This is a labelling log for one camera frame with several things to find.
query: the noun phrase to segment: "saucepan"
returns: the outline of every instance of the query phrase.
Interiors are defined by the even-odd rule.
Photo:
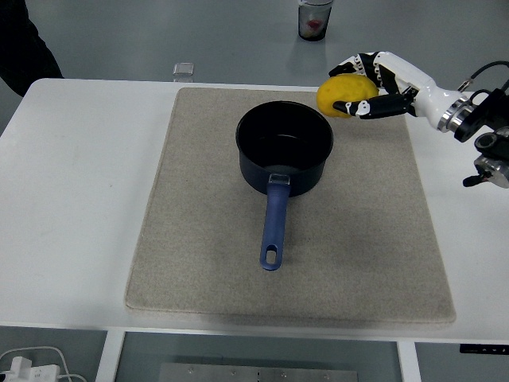
[[[332,150],[332,129],[311,107],[272,101],[242,117],[235,139],[244,179],[267,195],[260,264],[275,271],[282,265],[288,200],[320,180]]]

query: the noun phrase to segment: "black cable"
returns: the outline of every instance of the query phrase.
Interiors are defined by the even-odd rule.
[[[486,64],[485,66],[483,66],[482,68],[479,68],[477,69],[474,74],[472,74],[470,76],[470,80],[473,80],[474,78],[476,78],[479,74],[481,74],[482,72],[484,72],[486,69],[489,69],[489,68],[492,68],[494,66],[498,66],[498,65],[504,65],[504,66],[507,66],[509,68],[509,61],[504,61],[504,60],[501,60],[501,61],[493,61],[493,62],[490,62],[489,64]],[[509,80],[507,80],[507,82],[500,88],[500,90],[502,90],[502,92],[505,92],[507,89],[509,88]]]
[[[509,61],[493,61],[493,62],[490,62],[489,64],[486,64],[482,68],[477,69],[476,72],[470,76],[470,78],[474,79],[479,74],[484,72],[486,69],[492,68],[492,67],[497,66],[497,65],[505,65],[505,66],[507,66],[509,68]]]
[[[509,88],[509,80],[506,81],[506,83],[500,88],[500,90],[505,93],[505,91],[508,88]]]

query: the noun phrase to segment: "metal plate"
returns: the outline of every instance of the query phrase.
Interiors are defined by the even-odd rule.
[[[358,382],[357,372],[163,363],[159,382]]]

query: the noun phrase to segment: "gray floor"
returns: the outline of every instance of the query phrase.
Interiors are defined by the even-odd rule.
[[[190,61],[194,82],[319,86],[345,58],[388,50],[457,88],[509,58],[507,0],[336,0],[320,42],[297,37],[297,0],[26,3],[67,78],[172,81],[173,65]],[[500,86],[504,69],[479,88]],[[0,82],[0,132],[20,102]]]

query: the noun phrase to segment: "yellow ball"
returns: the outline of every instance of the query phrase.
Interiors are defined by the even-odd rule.
[[[317,92],[317,106],[329,117],[348,118],[351,115],[336,110],[336,101],[354,102],[370,99],[379,94],[376,85],[366,76],[353,73],[339,74],[326,80]]]

